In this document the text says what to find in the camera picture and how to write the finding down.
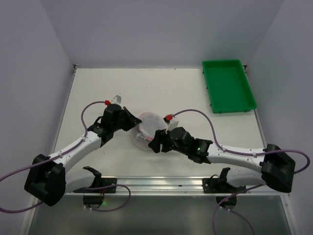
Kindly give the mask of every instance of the gray wall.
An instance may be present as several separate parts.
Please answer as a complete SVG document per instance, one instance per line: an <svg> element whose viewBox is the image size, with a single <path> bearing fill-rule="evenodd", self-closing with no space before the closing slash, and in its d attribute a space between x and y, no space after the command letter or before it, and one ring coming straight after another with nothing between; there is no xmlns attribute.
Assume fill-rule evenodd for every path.
<svg viewBox="0 0 313 235"><path fill-rule="evenodd" d="M0 175L49 154L71 84L71 63L38 0L0 1ZM0 206L29 201L27 172L3 182ZM0 234L19 232L24 213L0 212Z"/></svg>
<svg viewBox="0 0 313 235"><path fill-rule="evenodd" d="M285 0L248 66L268 143L313 153L313 1ZM293 155L296 167L302 156ZM303 235L313 234L312 167L296 175L291 200Z"/></svg>
<svg viewBox="0 0 313 235"><path fill-rule="evenodd" d="M283 0L41 0L83 67L201 67L249 62Z"/></svg>

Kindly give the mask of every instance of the green tray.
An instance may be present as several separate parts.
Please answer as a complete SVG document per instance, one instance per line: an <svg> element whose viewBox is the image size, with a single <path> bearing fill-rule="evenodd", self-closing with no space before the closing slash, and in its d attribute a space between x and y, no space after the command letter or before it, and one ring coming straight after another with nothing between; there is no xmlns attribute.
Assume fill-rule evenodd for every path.
<svg viewBox="0 0 313 235"><path fill-rule="evenodd" d="M256 109L240 60L203 61L202 66L213 113L247 112Z"/></svg>

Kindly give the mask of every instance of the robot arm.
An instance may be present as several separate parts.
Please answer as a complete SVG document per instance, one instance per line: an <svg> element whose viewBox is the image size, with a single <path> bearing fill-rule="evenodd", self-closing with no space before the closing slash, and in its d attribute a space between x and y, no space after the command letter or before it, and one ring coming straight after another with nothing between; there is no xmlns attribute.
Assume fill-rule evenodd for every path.
<svg viewBox="0 0 313 235"><path fill-rule="evenodd" d="M24 189L47 205L53 206L66 192L79 188L101 187L101 173L91 167L86 166L78 173L67 173L86 155L111 140L114 132L129 131L141 123L140 119L118 103L108 102L103 116L97 118L86 133L69 146L49 156L40 154L35 157L33 164L54 157L57 159L31 168Z"/></svg>
<svg viewBox="0 0 313 235"><path fill-rule="evenodd" d="M244 149L225 145L220 149L214 142L195 139L184 128L176 127L172 130L157 130L149 147L155 153L171 150L180 152L199 164L224 163L239 166L224 168L213 187L238 188L244 185L266 184L276 191L291 192L295 161L286 153L266 155L266 152L280 149L273 144L268 144L266 149ZM252 156L228 153L226 149L250 153Z"/></svg>

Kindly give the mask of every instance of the clear plastic container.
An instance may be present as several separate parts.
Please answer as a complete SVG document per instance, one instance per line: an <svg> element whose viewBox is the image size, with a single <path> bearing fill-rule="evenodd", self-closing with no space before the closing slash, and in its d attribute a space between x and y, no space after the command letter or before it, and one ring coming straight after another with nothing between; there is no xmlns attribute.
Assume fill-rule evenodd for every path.
<svg viewBox="0 0 313 235"><path fill-rule="evenodd" d="M156 130L166 129L167 124L161 116L150 112L143 113L139 119L142 123L131 130L132 140L137 147L151 150L148 144L155 137Z"/></svg>

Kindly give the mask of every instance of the purple cable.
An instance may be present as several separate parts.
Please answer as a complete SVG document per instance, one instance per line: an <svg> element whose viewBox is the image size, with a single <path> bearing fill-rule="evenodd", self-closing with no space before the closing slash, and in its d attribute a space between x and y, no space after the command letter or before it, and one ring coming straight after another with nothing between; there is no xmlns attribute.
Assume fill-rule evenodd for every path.
<svg viewBox="0 0 313 235"><path fill-rule="evenodd" d="M212 129L212 134L213 134L213 139L214 139L214 142L215 144L220 148L220 149L223 149L223 147L218 143L217 141L217 138L216 138L216 133L215 133L215 130L214 130L214 127L213 127L213 123L212 121L210 120L210 118L203 112L201 112L200 110L197 110L197 109L185 109L185 110L182 110L182 111L179 111L175 114L173 114L172 116L175 117L179 114L182 114L182 113L185 113L185 112L197 112L197 113L200 113L202 114L209 122L210 126L211 126L211 129ZM242 153L242 152L237 152L237 151L232 151L232 150L229 150L229 149L225 149L225 152L228 152L228 153L232 153L232 154L237 154L237 155L242 155L242 156L253 156L253 154L250 154L250 153ZM305 169L307 169L311 163L311 160L309 158L309 156L302 152L302 151L299 151L299 150L292 150L292 149L281 149L281 150L274 150L274 151L269 151L269 152L266 152L266 153L257 153L256 156L262 156L262 155L265 155L265 154L274 154L274 153L282 153L282 152L291 152L291 153L298 153L298 154L301 154L303 155L306 159L307 159L307 163L305 164L304 167L300 168L299 170L295 171L294 174L297 174L297 173L300 173L302 171L304 171ZM227 201L229 198L231 197L234 197L236 195L238 195L239 193L245 193L247 192L248 190L252 190L252 189L255 189L255 188L258 188L262 185L257 185L257 186L254 186L254 187L250 187L250 188L247 188L243 191L240 191L240 192L237 192L237 193L234 193L226 198L224 198L222 201L219 202L219 204L217 205L217 207L215 208L214 212L213 212L213 215L212 215L212 228L213 228L213 232L215 235L217 235L217 231L216 231L216 228L215 228L215 216L216 216L216 212L219 208L219 206ZM231 212L233 212L234 214L240 216L242 219L244 219L247 224L250 226L251 228L251 231L252 231L252 234L255 235L255 232L254 232L254 229L253 229L253 226L251 225L251 223L241 214L239 214L238 212L234 211L234 210L230 210Z"/></svg>
<svg viewBox="0 0 313 235"><path fill-rule="evenodd" d="M82 111L82 114L81 114L81 121L82 121L83 126L84 126L84 129L85 129L84 137L87 136L87 132L88 132L88 131L87 131L87 126L86 126L85 121L84 121L84 113L85 113L85 111L86 111L86 109L87 109L88 107L90 107L90 106L93 105L93 104L98 104L98 103L105 103L105 102L104 102L104 101L96 101L96 102L93 102L93 103L87 105L87 106L83 109L83 111ZM81 140L80 140L75 146L73 146L72 148L69 148L68 150L66 150L65 152L63 152L63 154L67 154L67 153L73 151L75 148L77 148L78 146L80 146L82 142L83 142L83 139L81 139ZM46 164L46 163L48 163L48 162L54 161L54 160L58 159L59 157L60 157L60 155L58 155L58 156L56 156L56 157L53 157L53 158L50 158L50 159L48 159L48 160L45 160L45 161L43 161L43 162L36 163L36 164L33 164L33 165L29 165L29 166L25 166L25 167L23 167L23 168L21 168L21 169L12 171L12 172L10 172L10 173L8 173L8 174L2 176L2 177L0 178L0 182L1 182L2 180L5 180L6 178L12 176L12 175L15 175L15 174L17 174L17 173L20 173L20 172L22 172L22 171L24 171L24 170L28 170L28 169L31 169L31 168L34 168L34 167L38 167L38 166L43 165L43 164ZM33 209L33 208L35 208L35 207L41 205L42 203L43 203L43 202L39 202L39 203L37 203L37 204L35 204L35 205L31 206L31 207L28 207L28 208L25 208L25 209L20 209L20 210L7 210L7 209L4 209L4 208L1 208L1 207L0 207L0 212L4 212L4 213L21 213L21 212L25 212L25 211L31 210L31 209Z"/></svg>
<svg viewBox="0 0 313 235"><path fill-rule="evenodd" d="M214 209L213 215L212 215L212 228L213 228L213 232L214 232L215 235L217 235L217 231L216 231L216 227L215 227L215 216L216 216L216 212L217 212L217 210L219 209L220 205L221 205L223 202L227 201L229 198L238 195L239 193L245 193L245 192L247 192L247 191L249 191L249 190L252 190L252 189L255 189L255 188L258 188L258 187L261 187L261 186L262 186L262 185L256 185L256 186L247 188L247 189L245 189L245 190L239 191L239 192L237 192L237 193L234 193L234 194L232 194L232 195L230 195L230 196L224 198L223 200L221 200L221 201L217 204L217 207ZM247 224L250 226L251 231L252 231L252 234L255 235L253 226L251 225L251 223L250 223L243 215L239 214L238 212L236 212L236 211L234 211L234 210L230 210L230 211L233 212L234 214L240 216L242 219L244 219L244 220L247 222Z"/></svg>
<svg viewBox="0 0 313 235"><path fill-rule="evenodd" d="M214 130L214 127L213 127L213 123L212 123L210 118L205 113L203 113L203 112L201 112L200 110L197 110L197 109L185 109L185 110L182 110L182 111L179 111L179 112L173 114L173 117L177 116L178 114L185 113L185 112L197 112L197 113L202 114L208 120L208 122L210 123L211 129L212 129L212 134L213 134L213 139L214 139L215 144L218 146L218 148L223 149L223 147L217 141L215 130ZM252 153L242 153L242 152L232 151L232 150L229 150L229 149L225 149L225 152L232 153L232 154L238 154L238 155L242 155L242 156L254 156ZM286 152L298 153L298 154L303 155L307 159L307 163L305 164L305 166L300 168L299 170L295 171L294 172L295 174L300 173L301 171L304 171L306 168L309 167L309 165L311 163L311 160L310 160L309 156L306 153L304 153L302 151L299 151L299 150L281 149L281 150L274 150L274 151L269 151L269 152L265 152L265 153L257 153L255 155L256 156L262 156L262 155L266 155L266 154L286 153Z"/></svg>
<svg viewBox="0 0 313 235"><path fill-rule="evenodd" d="M116 186L126 188L128 191L128 198L126 199L126 201L122 205L120 205L116 208L113 208L113 209L109 209L109 210L100 210L100 209L91 208L91 207L90 208L95 212L111 212L111 211L113 212L113 211L116 211L116 210L124 207L129 202L129 200L131 198L131 190L126 185L109 185L109 186L104 186L104 187L99 187L99 188L84 188L84 189L86 189L86 190L101 190L101 189L112 188L112 187L116 187Z"/></svg>

